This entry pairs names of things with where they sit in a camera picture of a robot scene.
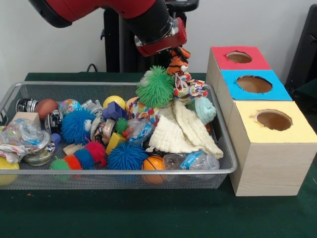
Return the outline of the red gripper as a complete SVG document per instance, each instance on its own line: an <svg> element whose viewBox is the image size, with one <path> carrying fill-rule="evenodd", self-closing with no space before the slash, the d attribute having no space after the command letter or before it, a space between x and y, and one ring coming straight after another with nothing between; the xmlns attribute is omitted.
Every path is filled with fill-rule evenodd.
<svg viewBox="0 0 317 238"><path fill-rule="evenodd" d="M170 31L162 39L154 43L142 43L137 36L134 37L134 41L139 53L144 57L182 46L187 42L184 22L180 17L173 19Z"/></svg>

